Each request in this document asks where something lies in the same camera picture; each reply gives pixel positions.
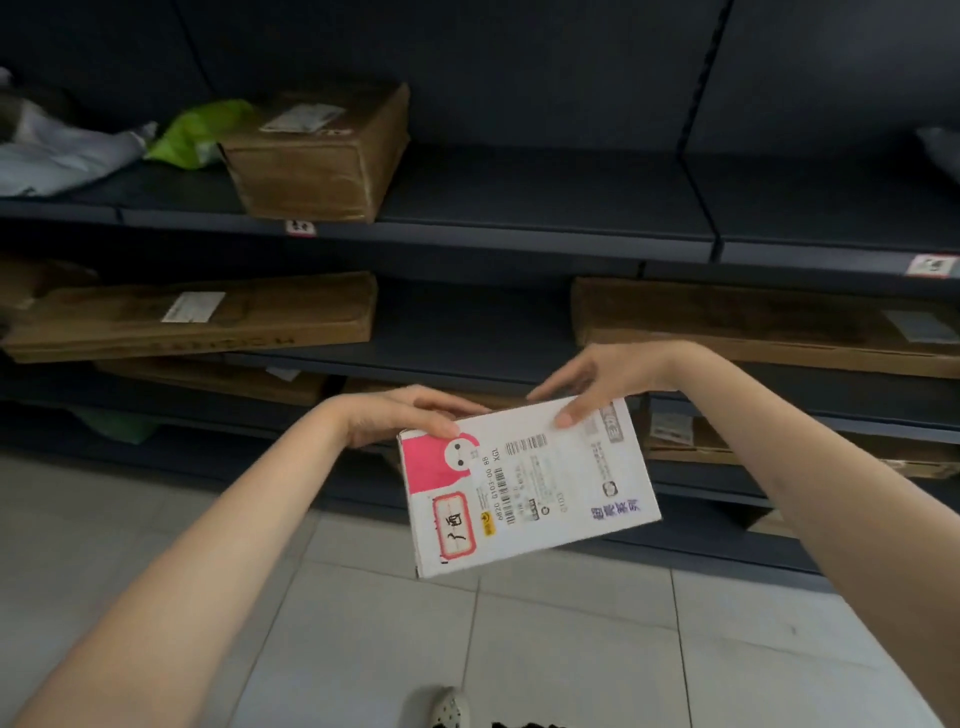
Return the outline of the person's right hand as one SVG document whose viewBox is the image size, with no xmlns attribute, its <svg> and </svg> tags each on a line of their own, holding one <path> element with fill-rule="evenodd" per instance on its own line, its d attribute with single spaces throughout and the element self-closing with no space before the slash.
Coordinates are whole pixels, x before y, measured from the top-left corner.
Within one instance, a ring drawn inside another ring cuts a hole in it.
<svg viewBox="0 0 960 728">
<path fill-rule="evenodd" d="M 675 391 L 675 368 L 686 342 L 589 345 L 526 395 L 540 403 L 564 394 L 603 390 L 606 407 L 614 400 L 651 391 Z"/>
</svg>

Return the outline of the person's left hand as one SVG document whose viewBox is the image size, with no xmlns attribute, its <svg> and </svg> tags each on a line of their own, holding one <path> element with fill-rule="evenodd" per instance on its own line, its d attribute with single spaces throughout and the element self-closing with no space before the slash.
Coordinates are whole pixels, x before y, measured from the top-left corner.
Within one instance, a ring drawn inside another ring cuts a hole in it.
<svg viewBox="0 0 960 728">
<path fill-rule="evenodd" d="M 492 413 L 482 404 L 422 385 L 339 394 L 325 404 L 342 424 L 345 443 L 354 449 L 397 437 L 402 433 L 403 414 L 444 414 L 457 423 Z"/>
</svg>

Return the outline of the white parcel box pink print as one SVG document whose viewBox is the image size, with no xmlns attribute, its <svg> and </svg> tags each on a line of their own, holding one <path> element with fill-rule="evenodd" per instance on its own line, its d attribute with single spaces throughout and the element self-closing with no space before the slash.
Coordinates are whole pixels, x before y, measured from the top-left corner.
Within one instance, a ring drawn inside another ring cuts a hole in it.
<svg viewBox="0 0 960 728">
<path fill-rule="evenodd" d="M 558 428 L 558 398 L 398 436 L 417 577 L 432 579 L 663 519 L 628 402 Z"/>
</svg>

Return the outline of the person's left forearm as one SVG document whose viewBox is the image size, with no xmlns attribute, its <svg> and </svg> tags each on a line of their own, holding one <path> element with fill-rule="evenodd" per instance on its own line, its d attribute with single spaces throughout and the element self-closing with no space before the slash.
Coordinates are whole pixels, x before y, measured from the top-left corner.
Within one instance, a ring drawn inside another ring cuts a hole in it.
<svg viewBox="0 0 960 728">
<path fill-rule="evenodd" d="M 291 427 L 115 599 L 12 728 L 191 728 L 350 418 L 341 395 Z"/>
</svg>

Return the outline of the brown cardboard box white label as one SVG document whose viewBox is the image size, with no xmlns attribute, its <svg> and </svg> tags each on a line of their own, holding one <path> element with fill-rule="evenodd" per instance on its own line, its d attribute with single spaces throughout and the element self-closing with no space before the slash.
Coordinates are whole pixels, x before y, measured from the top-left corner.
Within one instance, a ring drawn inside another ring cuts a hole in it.
<svg viewBox="0 0 960 728">
<path fill-rule="evenodd" d="M 740 465 L 738 456 L 702 417 L 637 412 L 633 425 L 644 452 L 653 460 Z M 907 479 L 960 478 L 960 444 L 843 433 L 847 441 Z"/>
</svg>

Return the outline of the long flat cardboard box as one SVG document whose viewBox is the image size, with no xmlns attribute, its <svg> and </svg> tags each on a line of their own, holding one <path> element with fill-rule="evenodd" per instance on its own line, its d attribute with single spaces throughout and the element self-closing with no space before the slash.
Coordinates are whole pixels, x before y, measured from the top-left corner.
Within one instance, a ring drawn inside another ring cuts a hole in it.
<svg viewBox="0 0 960 728">
<path fill-rule="evenodd" d="M 576 342 L 682 339 L 736 362 L 960 382 L 960 312 L 918 299 L 577 277 Z"/>
<path fill-rule="evenodd" d="M 0 349 L 35 364 L 365 343 L 378 293 L 370 272 L 60 288 L 14 320 Z"/>
</svg>

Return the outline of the flat brown cardboard box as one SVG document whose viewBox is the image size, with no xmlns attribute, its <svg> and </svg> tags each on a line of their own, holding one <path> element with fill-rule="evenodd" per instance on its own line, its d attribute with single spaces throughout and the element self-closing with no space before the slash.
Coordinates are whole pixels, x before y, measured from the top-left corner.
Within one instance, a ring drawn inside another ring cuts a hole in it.
<svg viewBox="0 0 960 728">
<path fill-rule="evenodd" d="M 138 357 L 92 362 L 102 373 L 214 394 L 295 407 L 312 407 L 322 396 L 322 373 L 258 369 L 188 357 Z"/>
</svg>

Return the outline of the dark metal shelving unit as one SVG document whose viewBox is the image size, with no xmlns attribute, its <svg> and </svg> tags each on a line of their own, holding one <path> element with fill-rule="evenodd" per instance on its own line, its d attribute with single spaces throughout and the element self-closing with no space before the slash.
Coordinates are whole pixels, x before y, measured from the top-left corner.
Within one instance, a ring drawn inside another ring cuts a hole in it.
<svg viewBox="0 0 960 728">
<path fill-rule="evenodd" d="M 147 160 L 0 199 L 0 253 L 101 286 L 372 273 L 365 343 L 180 355 L 423 383 L 510 407 L 574 356 L 577 278 L 918 300 L 960 312 L 960 0 L 0 0 L 0 73 L 80 127 L 168 126 L 333 82 L 406 83 L 410 143 L 375 220 L 250 216 L 224 161 Z M 0 348 L 0 447 L 220 490 L 307 407 Z M 960 445 L 960 381 L 736 362 L 834 431 Z M 69 407 L 150 418 L 110 441 Z"/>
</svg>

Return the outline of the small brown cardboard box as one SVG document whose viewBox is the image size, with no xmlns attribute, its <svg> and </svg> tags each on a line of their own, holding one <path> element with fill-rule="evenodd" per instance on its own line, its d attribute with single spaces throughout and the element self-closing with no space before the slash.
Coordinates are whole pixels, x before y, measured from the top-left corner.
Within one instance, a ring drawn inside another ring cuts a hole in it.
<svg viewBox="0 0 960 728">
<path fill-rule="evenodd" d="M 786 522 L 783 513 L 779 509 L 772 509 L 760 515 L 747 526 L 747 532 L 798 540 L 794 530 Z"/>
</svg>

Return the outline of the person's white perforated shoe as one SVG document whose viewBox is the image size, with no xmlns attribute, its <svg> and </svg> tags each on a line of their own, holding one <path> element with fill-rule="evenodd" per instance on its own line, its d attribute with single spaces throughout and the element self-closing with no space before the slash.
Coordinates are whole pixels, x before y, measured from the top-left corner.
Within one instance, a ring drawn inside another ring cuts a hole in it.
<svg viewBox="0 0 960 728">
<path fill-rule="evenodd" d="M 442 688 L 435 696 L 427 728 L 471 728 L 470 705 L 462 692 L 453 686 Z"/>
</svg>

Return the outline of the thick brown cardboard box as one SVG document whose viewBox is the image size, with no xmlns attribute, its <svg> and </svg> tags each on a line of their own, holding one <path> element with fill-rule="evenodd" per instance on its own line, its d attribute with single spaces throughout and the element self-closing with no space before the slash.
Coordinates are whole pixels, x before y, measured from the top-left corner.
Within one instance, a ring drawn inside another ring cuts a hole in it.
<svg viewBox="0 0 960 728">
<path fill-rule="evenodd" d="M 284 92 L 219 147 L 246 213 L 373 223 L 410 143 L 406 82 L 333 81 Z"/>
</svg>

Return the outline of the pale green parcel bag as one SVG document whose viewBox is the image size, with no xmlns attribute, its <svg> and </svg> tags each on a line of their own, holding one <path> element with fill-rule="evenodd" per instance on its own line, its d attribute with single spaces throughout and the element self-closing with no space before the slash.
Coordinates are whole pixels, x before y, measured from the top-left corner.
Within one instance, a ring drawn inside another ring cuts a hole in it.
<svg viewBox="0 0 960 728">
<path fill-rule="evenodd" d="M 151 418 L 114 410 L 69 407 L 67 411 L 90 431 L 120 444 L 142 445 L 150 440 L 161 427 L 160 423 Z"/>
</svg>

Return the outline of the green plastic parcel bag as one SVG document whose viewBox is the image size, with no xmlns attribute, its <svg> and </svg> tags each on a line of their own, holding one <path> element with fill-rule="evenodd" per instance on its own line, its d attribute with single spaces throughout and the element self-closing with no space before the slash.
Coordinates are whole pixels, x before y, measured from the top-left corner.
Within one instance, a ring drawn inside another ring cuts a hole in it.
<svg viewBox="0 0 960 728">
<path fill-rule="evenodd" d="M 255 113 L 254 105 L 242 99 L 219 100 L 182 111 L 150 144 L 143 159 L 196 171 L 219 164 L 220 141 Z"/>
</svg>

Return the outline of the grey plastic parcel bag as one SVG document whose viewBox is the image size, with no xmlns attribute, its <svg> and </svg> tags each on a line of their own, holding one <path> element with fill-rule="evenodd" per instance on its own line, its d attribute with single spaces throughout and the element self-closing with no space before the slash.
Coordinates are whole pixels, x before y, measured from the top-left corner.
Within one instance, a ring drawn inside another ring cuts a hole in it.
<svg viewBox="0 0 960 728">
<path fill-rule="evenodd" d="M 930 162 L 960 187 L 960 127 L 917 127 L 915 136 Z"/>
</svg>

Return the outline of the white plastic parcel bag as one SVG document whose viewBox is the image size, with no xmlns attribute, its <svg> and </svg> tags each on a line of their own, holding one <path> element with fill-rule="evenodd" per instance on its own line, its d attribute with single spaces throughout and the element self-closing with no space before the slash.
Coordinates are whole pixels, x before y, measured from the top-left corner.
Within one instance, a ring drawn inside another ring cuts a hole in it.
<svg viewBox="0 0 960 728">
<path fill-rule="evenodd" d="M 0 199 L 53 197 L 112 176 L 143 158 L 158 127 L 114 134 L 75 127 L 0 93 Z"/>
</svg>

